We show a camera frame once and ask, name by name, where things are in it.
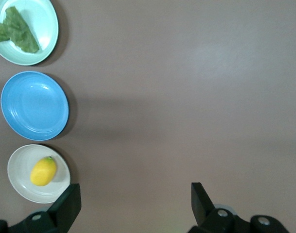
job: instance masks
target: plate rim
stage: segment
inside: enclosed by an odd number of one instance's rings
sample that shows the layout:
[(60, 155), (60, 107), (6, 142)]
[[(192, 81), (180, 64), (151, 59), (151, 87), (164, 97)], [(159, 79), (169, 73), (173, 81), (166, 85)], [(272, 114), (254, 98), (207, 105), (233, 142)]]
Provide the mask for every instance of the plate rim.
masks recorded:
[(9, 62), (11, 62), (13, 64), (19, 65), (19, 66), (33, 66), (33, 65), (36, 65), (36, 64), (44, 61), (54, 51), (54, 49), (56, 47), (56, 44), (57, 44), (57, 41), (58, 41), (58, 38), (59, 38), (59, 20), (58, 20), (58, 16), (57, 16), (56, 10), (54, 8), (54, 5), (52, 4), (52, 2), (50, 0), (41, 0), (41, 3), (48, 5), (52, 9), (52, 14), (54, 16), (55, 28), (56, 28), (56, 31), (55, 31), (56, 39), (52, 42), (52, 44), (53, 44), (52, 49), (49, 50), (49, 52), (45, 56), (41, 57), (40, 59), (38, 59), (36, 61), (33, 61), (33, 62), (28, 62), (28, 63), (12, 61), (10, 58), (7, 58), (4, 54), (2, 54), (0, 52), (0, 56), (3, 57), (5, 60), (7, 60), (7, 61), (9, 61)]
[[(52, 81), (57, 87), (60, 88), (61, 92), (63, 93), (63, 96), (65, 97), (65, 102), (64, 102), (64, 105), (66, 106), (66, 109), (65, 109), (65, 114), (66, 114), (66, 119), (65, 119), (65, 122), (63, 123), (62, 127), (60, 130), (57, 131), (57, 133), (54, 133), (52, 136), (50, 137), (46, 137), (46, 138), (42, 138), (42, 139), (34, 139), (32, 137), (27, 137), (25, 136), (23, 133), (20, 133), (18, 130), (16, 130), (8, 121), (5, 113), (4, 113), (4, 109), (3, 109), (3, 100), (4, 100), (4, 90), (6, 89), (6, 87), (8, 86), (9, 82), (11, 80), (13, 80), (14, 78), (17, 78), (18, 75), (21, 75), (21, 74), (24, 74), (24, 73), (34, 73), (34, 74), (37, 74), (37, 75), (40, 75), (44, 78), (47, 78), (49, 79), (50, 81)], [(33, 140), (33, 141), (47, 141), (47, 140), (50, 140), (56, 136), (58, 136), (63, 130), (64, 128), (66, 127), (67, 125), (67, 122), (68, 122), (68, 119), (69, 119), (69, 113), (70, 113), (70, 110), (69, 110), (69, 102), (68, 102), (68, 98), (67, 98), (67, 95), (66, 93), (64, 92), (63, 88), (58, 84), (58, 82), (56, 82), (52, 77), (50, 77), (49, 75), (45, 74), (45, 73), (42, 73), (42, 72), (39, 72), (39, 71), (34, 71), (34, 70), (27, 70), (27, 71), (22, 71), (22, 72), (19, 72), (19, 73), (16, 73), (15, 75), (13, 75), (4, 85), (3, 89), (2, 89), (2, 92), (1, 92), (1, 98), (0, 98), (0, 105), (1, 105), (1, 110), (2, 110), (2, 114), (3, 114), (3, 117), (5, 118), (7, 124), (11, 127), (12, 130), (14, 130), (18, 135), (26, 138), (26, 139), (29, 139), (29, 140)]]
[(40, 203), (40, 204), (48, 204), (48, 203), (52, 203), (52, 202), (54, 202), (54, 201), (56, 201), (56, 200), (53, 200), (53, 201), (36, 201), (36, 200), (33, 200), (33, 199), (31, 199), (31, 198), (28, 198), (28, 197), (22, 195), (22, 194), (17, 190), (17, 187), (16, 187), (15, 185), (13, 185), (13, 182), (12, 182), (12, 180), (11, 180), (11, 178), (10, 178), (10, 174), (9, 174), (9, 165), (10, 165), (11, 160), (13, 159), (13, 156), (15, 155), (15, 153), (16, 153), (17, 151), (22, 150), (22, 149), (25, 148), (25, 147), (30, 147), (30, 146), (33, 146), (33, 147), (41, 147), (41, 148), (45, 148), (46, 150), (52, 150), (52, 151), (54, 151), (54, 153), (57, 155), (57, 157), (60, 159), (60, 161), (61, 161), (62, 163), (64, 163), (64, 165), (65, 165), (65, 167), (66, 167), (66, 169), (67, 169), (67, 171), (68, 171), (68, 173), (69, 173), (69, 177), (66, 176), (66, 179), (68, 180), (68, 183), (69, 183), (68, 186), (71, 184), (71, 173), (70, 173), (70, 169), (69, 169), (69, 166), (68, 166), (67, 162), (64, 160), (64, 158), (63, 158), (63, 157), (62, 157), (57, 151), (55, 151), (55, 150), (52, 149), (51, 147), (48, 147), (48, 146), (45, 146), (45, 145), (41, 145), (41, 144), (27, 144), (27, 145), (24, 145), (24, 146), (21, 146), (21, 147), (17, 148), (17, 149), (11, 154), (11, 156), (10, 156), (8, 162), (7, 162), (7, 176), (8, 176), (8, 179), (9, 179), (9, 181), (10, 181), (10, 183), (11, 183), (11, 186), (12, 186), (12, 187), (15, 189), (15, 191), (16, 191), (18, 194), (20, 194), (23, 198), (25, 198), (25, 199), (27, 199), (27, 200), (29, 200), (29, 201), (35, 202), (35, 203)]

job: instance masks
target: yellow lemon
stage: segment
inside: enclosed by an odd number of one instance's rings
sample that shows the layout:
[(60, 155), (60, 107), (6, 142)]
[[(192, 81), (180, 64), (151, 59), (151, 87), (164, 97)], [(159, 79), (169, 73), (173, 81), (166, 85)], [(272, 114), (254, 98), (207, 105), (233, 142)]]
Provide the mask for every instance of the yellow lemon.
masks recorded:
[(39, 160), (32, 168), (30, 181), (37, 186), (45, 186), (52, 181), (56, 173), (56, 162), (52, 157)]

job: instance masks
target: screw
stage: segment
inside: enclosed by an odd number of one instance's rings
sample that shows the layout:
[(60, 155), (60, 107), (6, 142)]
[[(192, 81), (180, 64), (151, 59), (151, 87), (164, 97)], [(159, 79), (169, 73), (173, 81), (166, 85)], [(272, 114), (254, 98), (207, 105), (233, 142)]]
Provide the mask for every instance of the screw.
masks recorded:
[(34, 215), (31, 219), (33, 221), (39, 220), (42, 216), (41, 215)]
[(220, 217), (227, 217), (227, 212), (225, 210), (218, 210), (218, 215)]
[(265, 226), (270, 225), (270, 221), (266, 217), (259, 217), (258, 221), (259, 221), (259, 223), (261, 223), (261, 224), (263, 224)]

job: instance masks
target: white plate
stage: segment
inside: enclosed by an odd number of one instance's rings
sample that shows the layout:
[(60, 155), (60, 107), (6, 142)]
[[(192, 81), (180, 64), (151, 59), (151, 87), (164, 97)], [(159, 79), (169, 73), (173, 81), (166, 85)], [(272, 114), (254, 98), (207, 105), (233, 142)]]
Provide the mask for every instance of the white plate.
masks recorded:
[[(36, 186), (30, 181), (34, 165), (42, 158), (51, 156), (57, 171), (53, 180), (46, 186)], [(52, 203), (70, 185), (70, 171), (63, 158), (54, 150), (37, 144), (18, 148), (7, 164), (8, 178), (13, 188), (24, 198), (37, 203)]]
[(5, 10), (15, 6), (28, 24), (40, 50), (23, 52), (12, 41), (0, 42), (0, 55), (21, 66), (30, 66), (46, 59), (53, 51), (58, 39), (58, 19), (50, 0), (0, 0), (0, 23), (6, 17)]

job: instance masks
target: blue plate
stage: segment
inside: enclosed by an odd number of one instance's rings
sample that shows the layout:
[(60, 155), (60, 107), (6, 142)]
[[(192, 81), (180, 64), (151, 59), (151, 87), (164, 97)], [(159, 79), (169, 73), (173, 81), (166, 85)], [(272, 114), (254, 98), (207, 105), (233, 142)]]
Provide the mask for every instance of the blue plate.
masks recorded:
[(18, 73), (7, 81), (1, 108), (11, 128), (34, 141), (57, 136), (69, 117), (64, 91), (51, 77), (36, 71)]

